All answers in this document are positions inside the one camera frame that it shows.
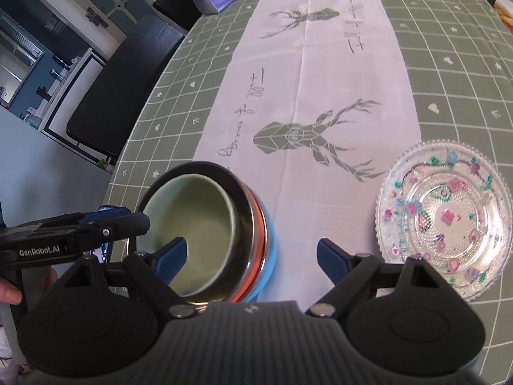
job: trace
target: plate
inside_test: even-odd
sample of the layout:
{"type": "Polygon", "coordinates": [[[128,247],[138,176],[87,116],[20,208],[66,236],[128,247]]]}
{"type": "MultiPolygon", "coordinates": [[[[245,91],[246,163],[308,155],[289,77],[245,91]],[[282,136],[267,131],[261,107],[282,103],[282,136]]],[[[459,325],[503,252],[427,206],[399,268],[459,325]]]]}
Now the plate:
{"type": "Polygon", "coordinates": [[[474,148],[431,141],[407,151],[385,178],[376,234],[386,262],[426,259],[465,300],[500,276],[511,252],[511,195],[474,148]]]}

